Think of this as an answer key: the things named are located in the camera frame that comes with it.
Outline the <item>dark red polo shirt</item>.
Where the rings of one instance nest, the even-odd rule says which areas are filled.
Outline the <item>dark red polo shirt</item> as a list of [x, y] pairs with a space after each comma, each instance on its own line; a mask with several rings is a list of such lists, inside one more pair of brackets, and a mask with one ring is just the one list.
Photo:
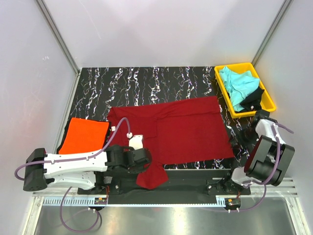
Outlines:
[[127, 145], [127, 132], [143, 135], [143, 145], [152, 155], [148, 169], [136, 183], [154, 189], [168, 181], [164, 165], [227, 159], [234, 156], [216, 96], [161, 104], [112, 107], [107, 120], [123, 122], [112, 144]]

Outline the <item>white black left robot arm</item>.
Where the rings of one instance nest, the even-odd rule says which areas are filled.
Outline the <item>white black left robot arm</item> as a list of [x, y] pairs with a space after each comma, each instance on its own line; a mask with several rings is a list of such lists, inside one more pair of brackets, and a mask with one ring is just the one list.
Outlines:
[[151, 162], [147, 148], [113, 145], [105, 150], [77, 154], [48, 154], [44, 148], [37, 148], [25, 163], [23, 190], [73, 187], [100, 194], [106, 187], [105, 177], [139, 174]]

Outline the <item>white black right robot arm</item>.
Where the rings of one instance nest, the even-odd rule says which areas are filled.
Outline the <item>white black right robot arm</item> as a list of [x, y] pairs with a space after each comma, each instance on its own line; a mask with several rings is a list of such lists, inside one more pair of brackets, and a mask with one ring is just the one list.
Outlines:
[[278, 186], [282, 182], [295, 149], [282, 139], [279, 129], [294, 133], [272, 118], [255, 116], [246, 129], [230, 138], [233, 149], [256, 143], [245, 165], [233, 169], [222, 181], [224, 192], [236, 194], [252, 184]]

